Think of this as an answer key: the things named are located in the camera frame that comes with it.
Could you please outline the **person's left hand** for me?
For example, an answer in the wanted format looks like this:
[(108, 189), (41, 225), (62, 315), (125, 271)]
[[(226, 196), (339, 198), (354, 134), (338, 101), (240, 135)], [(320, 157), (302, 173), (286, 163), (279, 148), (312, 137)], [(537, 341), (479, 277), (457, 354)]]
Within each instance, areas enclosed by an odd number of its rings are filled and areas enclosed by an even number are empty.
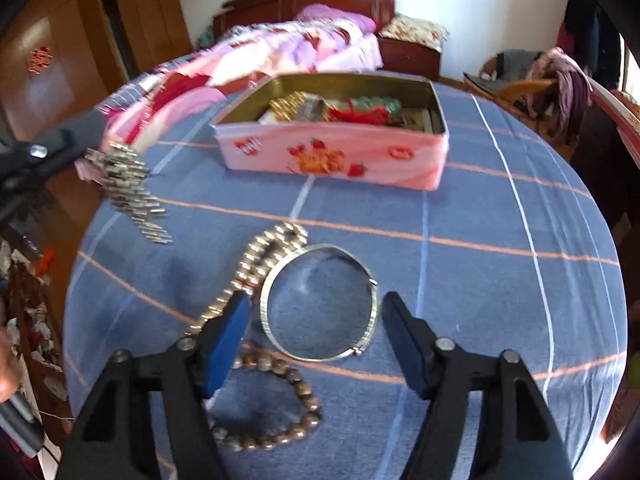
[(0, 402), (4, 403), (21, 388), (20, 363), (13, 352), (12, 339), (6, 330), (6, 314), (1, 311), (0, 326)]

